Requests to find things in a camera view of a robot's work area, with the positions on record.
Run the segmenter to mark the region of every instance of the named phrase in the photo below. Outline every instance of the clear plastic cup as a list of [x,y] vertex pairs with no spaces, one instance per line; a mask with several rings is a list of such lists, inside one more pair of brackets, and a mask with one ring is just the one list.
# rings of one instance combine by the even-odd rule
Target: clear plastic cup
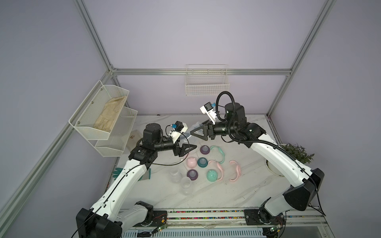
[[170,174],[171,181],[173,183],[179,183],[180,182],[180,180],[182,178],[182,174],[178,168],[172,168],[169,171],[169,174]]
[[[196,129],[197,127],[200,127],[202,126],[202,123],[201,122],[196,122],[196,124],[192,125],[191,127],[188,128],[188,130],[186,132],[184,132],[184,135],[188,138],[185,139],[185,137],[183,135],[181,135],[179,138],[180,138],[180,142],[181,144],[188,144],[188,141],[190,144],[195,144],[197,142],[197,140],[199,140],[199,138],[195,137],[195,136],[192,136],[191,135],[191,131],[193,129]],[[195,132],[196,134],[199,134],[199,135],[203,135],[202,133],[202,129],[198,130]]]
[[188,178],[188,177],[182,178],[181,182],[180,182],[180,185],[181,185],[181,192],[185,196],[188,196],[188,195],[192,194],[192,192],[193,192],[193,186],[192,186],[192,181],[191,181],[190,178]]

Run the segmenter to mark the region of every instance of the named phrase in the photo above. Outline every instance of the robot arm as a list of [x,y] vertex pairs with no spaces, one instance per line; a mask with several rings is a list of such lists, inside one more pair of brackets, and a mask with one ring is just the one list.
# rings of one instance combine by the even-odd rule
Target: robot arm
[[[223,94],[228,94],[232,100],[232,103],[225,105],[226,120],[218,122],[215,118],[212,121],[207,120],[203,122],[202,126],[192,130],[190,134],[203,140],[208,140],[208,137],[213,140],[216,135],[228,135],[233,141],[242,143],[262,155],[290,182],[290,188],[276,197],[267,199],[262,204],[258,216],[254,217],[258,224],[270,223],[277,215],[291,208],[304,211],[319,190],[324,173],[320,169],[312,170],[287,155],[263,128],[255,123],[248,123],[244,107],[234,102],[233,96],[229,92],[222,92],[217,97],[216,110],[218,100]],[[209,117],[219,115],[218,111],[214,112],[210,102],[202,107],[202,112]],[[195,133],[199,130],[203,131],[203,135]]]
[[122,213],[119,211],[133,186],[157,158],[158,151],[173,150],[175,156],[182,157],[197,147],[189,144],[179,146],[179,136],[188,129],[185,123],[177,121],[172,127],[174,131],[166,137],[159,124],[146,126],[142,145],[139,141],[131,151],[129,160],[114,183],[90,210],[82,208],[77,214],[81,238],[120,237],[138,223],[149,225],[152,222],[153,206],[145,202],[139,201],[133,208]]
[[[192,130],[190,134],[203,140],[208,140],[208,137],[214,139],[216,135],[228,135],[234,141],[261,154],[290,182],[291,186],[286,191],[267,199],[258,212],[252,215],[258,225],[269,224],[280,213],[291,208],[304,211],[317,193],[324,173],[320,169],[311,170],[293,159],[263,128],[255,123],[248,123],[244,107],[233,102],[229,92],[222,92],[217,97],[216,109],[222,94],[229,94],[232,99],[232,103],[225,105],[225,121],[215,120],[216,116],[220,117],[218,112],[213,111],[209,102],[201,107],[201,110],[211,120],[203,122],[202,126]],[[178,121],[172,127],[174,131],[170,137],[165,137],[159,124],[151,123],[146,126],[141,139],[142,145],[138,144],[131,151],[129,160],[115,182],[90,210],[82,208],[77,214],[78,233],[81,238],[120,237],[135,224],[149,225],[152,222],[153,206],[145,202],[137,202],[132,209],[123,213],[119,213],[119,210],[133,186],[157,158],[158,151],[172,149],[175,156],[181,157],[197,147],[183,144],[180,148],[178,138],[187,130],[187,126]],[[195,133],[200,129],[203,130],[203,135]]]

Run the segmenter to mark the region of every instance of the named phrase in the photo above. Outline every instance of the beige cloth glove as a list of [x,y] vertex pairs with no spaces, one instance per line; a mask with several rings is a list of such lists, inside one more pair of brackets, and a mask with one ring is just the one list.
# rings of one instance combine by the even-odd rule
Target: beige cloth glove
[[95,121],[93,128],[111,132],[112,126],[117,120],[118,114],[123,107],[126,97],[127,96],[113,97],[110,99],[104,105],[103,111]]

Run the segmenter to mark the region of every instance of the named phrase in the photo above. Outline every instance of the wire mesh shelf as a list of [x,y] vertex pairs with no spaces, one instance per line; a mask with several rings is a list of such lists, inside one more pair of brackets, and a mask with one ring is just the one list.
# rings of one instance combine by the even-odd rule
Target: wire mesh shelf
[[218,95],[229,90],[226,64],[188,64],[186,70],[187,96]]
[[[103,157],[118,157],[124,152],[135,122],[137,111],[124,107],[129,91],[115,85],[103,85],[83,113],[76,119],[77,111],[69,119],[69,124],[74,127]],[[97,129],[95,123],[102,114],[105,105],[112,98],[120,98],[120,107],[113,108],[113,117],[107,123],[107,129]]]

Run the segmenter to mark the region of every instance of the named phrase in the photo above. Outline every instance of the aluminum frame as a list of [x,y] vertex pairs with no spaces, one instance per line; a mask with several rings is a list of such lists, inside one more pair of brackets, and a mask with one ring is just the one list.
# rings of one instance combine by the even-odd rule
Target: aluminum frame
[[310,32],[307,35],[307,38],[305,39],[302,47],[299,50],[298,55],[296,56],[294,63],[291,66],[291,73],[289,76],[286,76],[285,80],[283,81],[277,95],[274,98],[274,101],[272,102],[269,111],[267,112],[267,116],[271,116],[274,113],[275,108],[277,107],[279,101],[283,97],[287,87],[290,85],[291,80],[293,79],[296,71],[298,70],[300,64],[302,63],[304,57],[306,56],[308,50],[310,49],[312,43],[314,42],[314,39],[316,38],[317,33],[319,32],[321,26],[323,25],[323,22],[327,18],[328,14],[330,13],[331,9],[333,8],[336,0],[326,0],[324,5],[322,6]]
[[[186,212],[186,211],[208,211],[208,210],[245,210],[249,208],[191,208],[191,209],[178,209],[167,208],[158,210],[178,211],[175,213],[168,213],[167,217],[172,218],[167,220],[168,228],[187,228],[189,224],[200,224],[202,226],[213,225],[214,228],[231,228],[231,227],[272,227],[273,225],[246,225],[244,212]],[[228,217],[221,219],[192,219],[193,217]],[[291,209],[287,211],[287,226],[300,227],[300,226],[316,226],[328,227],[325,217],[313,208],[308,207],[305,211],[298,211]]]
[[[204,72],[206,69],[193,69]],[[221,70],[209,69],[209,72]],[[114,75],[186,75],[187,69],[113,69]],[[290,75],[291,69],[228,69],[227,75]]]
[[[106,83],[109,79],[112,79],[115,85],[120,86],[117,75],[186,75],[186,69],[116,69],[110,63],[110,60],[106,54],[106,51],[102,45],[99,35],[95,29],[94,23],[90,17],[87,7],[83,0],[73,0],[78,12],[90,34],[92,41],[94,42],[96,49],[107,68],[106,73],[103,75],[101,81]],[[301,47],[291,69],[229,69],[227,71],[228,75],[285,75],[286,78],[279,89],[273,103],[267,112],[267,120],[269,122],[270,128],[276,137],[277,143],[281,143],[280,137],[277,134],[275,127],[271,121],[270,116],[273,114],[276,106],[278,105],[280,99],[282,98],[288,85],[291,83],[293,76],[295,75],[297,69],[299,68],[302,60],[304,59],[308,49],[310,48],[313,40],[321,28],[324,20],[327,18],[330,10],[332,9],[336,0],[326,0],[323,7],[321,8],[318,17],[316,18],[313,27],[311,28],[307,38],[305,39],[303,46]],[[78,116],[81,115],[82,111],[85,109],[89,100],[92,98],[93,94],[99,88],[94,87],[93,90],[87,95],[87,97],[81,103],[81,110],[78,110]],[[39,182],[46,172],[50,169],[50,166],[54,162],[57,154],[61,148],[65,145],[66,141],[70,138],[71,133],[74,131],[69,123],[67,123],[62,131],[59,133],[57,138],[49,146],[47,151],[41,157],[36,166],[29,173],[27,178],[23,181],[21,186],[17,189],[16,193],[12,196],[10,201],[5,205],[4,209],[0,212],[0,238],[4,237],[8,229],[12,226],[13,222],[16,220],[18,215],[21,213],[22,208],[33,194],[37,188]],[[328,232],[331,237],[333,237],[332,232],[328,229],[322,230],[323,232]]]
[[[106,83],[109,79],[111,79],[111,77],[111,71],[107,70],[102,76],[101,82]],[[73,117],[75,120],[80,117],[100,87],[101,84],[97,84],[83,100],[80,107],[76,111],[75,116]],[[69,123],[66,123],[62,131],[49,146],[48,150],[34,166],[32,171],[22,182],[21,186],[13,194],[12,198],[5,205],[4,209],[0,212],[0,237],[5,236],[8,229],[12,226],[18,215],[21,213],[22,208],[31,197],[35,189],[38,187],[40,181],[42,178],[44,178],[45,174],[50,169],[50,166],[54,163],[54,160],[57,157],[59,151],[70,138],[70,135],[73,131],[74,128]]]

